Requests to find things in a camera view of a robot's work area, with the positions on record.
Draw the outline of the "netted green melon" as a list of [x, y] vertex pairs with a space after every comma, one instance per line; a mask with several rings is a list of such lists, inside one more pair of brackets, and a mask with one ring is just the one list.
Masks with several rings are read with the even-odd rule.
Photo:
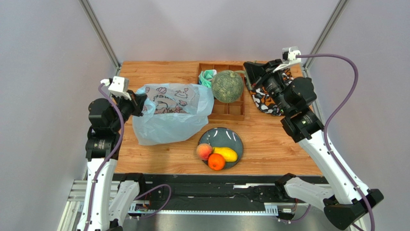
[[244, 91], [242, 75], [245, 75], [243, 70], [218, 72], [211, 80], [211, 90], [215, 99], [222, 103], [237, 101]]

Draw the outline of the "light blue cartoon plastic bag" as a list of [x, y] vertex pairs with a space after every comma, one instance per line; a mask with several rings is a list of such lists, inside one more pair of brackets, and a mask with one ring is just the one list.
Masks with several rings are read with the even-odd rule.
[[214, 96], [198, 84], [146, 84], [136, 91], [145, 93], [143, 116], [132, 118], [139, 145], [152, 146], [185, 141], [208, 124]]

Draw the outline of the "orange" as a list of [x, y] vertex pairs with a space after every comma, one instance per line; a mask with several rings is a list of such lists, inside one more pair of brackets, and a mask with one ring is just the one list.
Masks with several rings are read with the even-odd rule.
[[208, 167], [215, 171], [220, 171], [225, 167], [225, 158], [220, 154], [211, 154], [207, 161]]

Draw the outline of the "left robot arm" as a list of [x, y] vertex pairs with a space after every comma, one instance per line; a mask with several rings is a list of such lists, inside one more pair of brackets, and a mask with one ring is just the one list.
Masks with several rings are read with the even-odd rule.
[[135, 94], [131, 90], [128, 93], [130, 100], [99, 98], [89, 105], [91, 126], [85, 146], [88, 176], [78, 231], [122, 230], [132, 201], [145, 186], [142, 174], [126, 174], [120, 180], [114, 199], [110, 199], [125, 122], [132, 116], [143, 115], [147, 99], [146, 94]]

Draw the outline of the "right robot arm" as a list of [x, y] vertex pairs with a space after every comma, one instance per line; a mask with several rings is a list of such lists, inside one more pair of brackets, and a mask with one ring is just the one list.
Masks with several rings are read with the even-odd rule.
[[268, 92], [283, 115], [283, 129], [309, 154], [330, 185], [327, 190], [288, 173], [275, 182], [279, 198], [298, 199], [322, 210], [340, 230], [369, 214], [384, 196], [363, 183], [330, 143], [324, 125], [310, 109], [317, 98], [312, 80], [297, 77], [285, 83], [281, 71], [287, 65], [281, 60], [245, 62], [244, 68], [248, 85]]

